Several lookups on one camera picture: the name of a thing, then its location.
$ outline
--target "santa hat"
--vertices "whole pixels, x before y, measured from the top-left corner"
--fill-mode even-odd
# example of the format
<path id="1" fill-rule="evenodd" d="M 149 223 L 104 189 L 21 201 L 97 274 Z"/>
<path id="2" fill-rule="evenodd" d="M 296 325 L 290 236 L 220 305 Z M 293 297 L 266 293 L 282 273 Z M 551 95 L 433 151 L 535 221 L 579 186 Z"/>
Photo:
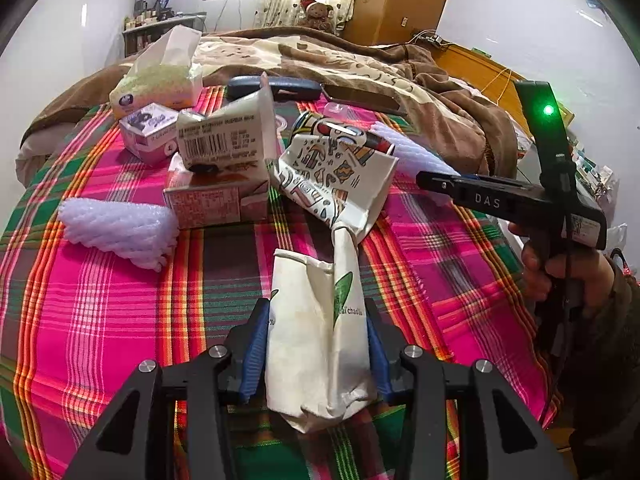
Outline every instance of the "santa hat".
<path id="1" fill-rule="evenodd" d="M 306 12 L 306 8 L 311 5 L 316 3 L 315 0 L 300 0 L 300 5 L 302 6 L 303 9 L 305 9 Z"/>

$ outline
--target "silver screw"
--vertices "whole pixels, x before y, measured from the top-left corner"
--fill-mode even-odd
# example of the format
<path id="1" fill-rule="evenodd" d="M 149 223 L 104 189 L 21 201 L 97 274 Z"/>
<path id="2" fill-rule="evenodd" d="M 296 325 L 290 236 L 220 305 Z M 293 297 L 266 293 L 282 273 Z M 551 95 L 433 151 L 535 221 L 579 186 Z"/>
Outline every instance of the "silver screw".
<path id="1" fill-rule="evenodd" d="M 478 370 L 482 374 L 487 374 L 493 369 L 494 365 L 491 364 L 491 361 L 487 361 L 486 359 L 480 359 L 476 363 L 476 370 Z"/>
<path id="2" fill-rule="evenodd" d="M 138 365 L 138 370 L 143 374 L 148 374 L 156 369 L 156 362 L 153 359 L 145 359 Z"/>
<path id="3" fill-rule="evenodd" d="M 209 348 L 209 355 L 216 359 L 220 359 L 226 355 L 226 348 L 222 345 L 215 345 Z"/>
<path id="4" fill-rule="evenodd" d="M 409 345 L 404 347 L 404 355 L 411 359 L 417 359 L 423 354 L 424 350 L 418 345 Z"/>

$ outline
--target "dark sleeve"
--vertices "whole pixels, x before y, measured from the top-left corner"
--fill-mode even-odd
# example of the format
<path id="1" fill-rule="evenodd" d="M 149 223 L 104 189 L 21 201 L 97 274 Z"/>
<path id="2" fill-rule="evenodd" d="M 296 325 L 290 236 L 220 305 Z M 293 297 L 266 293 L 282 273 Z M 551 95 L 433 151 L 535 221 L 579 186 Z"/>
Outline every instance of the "dark sleeve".
<path id="1" fill-rule="evenodd" d="M 616 273 L 609 302 L 582 319 L 567 366 L 570 443 L 580 478 L 640 478 L 640 289 Z"/>

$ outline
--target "plaid bedsheet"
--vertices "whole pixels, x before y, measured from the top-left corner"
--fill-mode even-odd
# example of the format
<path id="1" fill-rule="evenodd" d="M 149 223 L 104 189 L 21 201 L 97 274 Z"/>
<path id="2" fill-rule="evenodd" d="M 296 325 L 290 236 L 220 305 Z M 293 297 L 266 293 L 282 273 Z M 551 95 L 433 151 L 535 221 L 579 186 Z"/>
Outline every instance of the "plaid bedsheet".
<path id="1" fill-rule="evenodd" d="M 218 108 L 223 95 L 204 89 L 196 109 Z M 277 107 L 289 124 L 300 110 L 316 110 L 313 103 Z M 411 131 L 399 118 L 364 111 L 359 118 Z M 166 165 L 149 169 L 124 150 L 109 106 L 96 107 L 37 175 L 0 240 L 0 432 L 34 478 L 62 476 L 140 361 L 187 361 L 246 320 L 255 300 L 270 293 L 274 249 L 332 260 L 325 225 L 275 190 L 267 221 L 180 232 L 159 274 L 63 240 L 61 200 L 161 204 L 165 173 Z M 442 360 L 490 359 L 535 414 L 542 410 L 547 375 L 516 286 L 517 260 L 487 218 L 438 206 L 396 176 L 361 244 L 360 272 L 365 295 L 409 342 Z M 458 478 L 454 405 L 447 411 L 447 471 Z M 230 414 L 240 477 L 391 478 L 402 417 L 402 407 L 378 402 L 340 426 L 303 435 L 255 399 Z M 183 426 L 178 406 L 184 478 Z"/>

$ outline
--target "person's hand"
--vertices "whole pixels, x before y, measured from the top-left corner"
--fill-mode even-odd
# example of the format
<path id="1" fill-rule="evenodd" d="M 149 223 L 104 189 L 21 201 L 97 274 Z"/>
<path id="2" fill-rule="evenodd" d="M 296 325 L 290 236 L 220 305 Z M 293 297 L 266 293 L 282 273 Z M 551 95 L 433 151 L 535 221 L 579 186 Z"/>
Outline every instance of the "person's hand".
<path id="1" fill-rule="evenodd" d="M 526 230 L 516 224 L 509 224 L 509 231 L 527 236 Z M 534 301 L 544 301 L 551 291 L 549 276 L 564 278 L 566 255 L 551 258 L 542 269 L 536 251 L 528 242 L 522 250 L 522 264 L 525 294 Z M 571 277 L 584 281 L 584 314 L 591 317 L 607 303 L 615 277 L 613 269 L 598 251 L 580 247 L 571 255 Z"/>

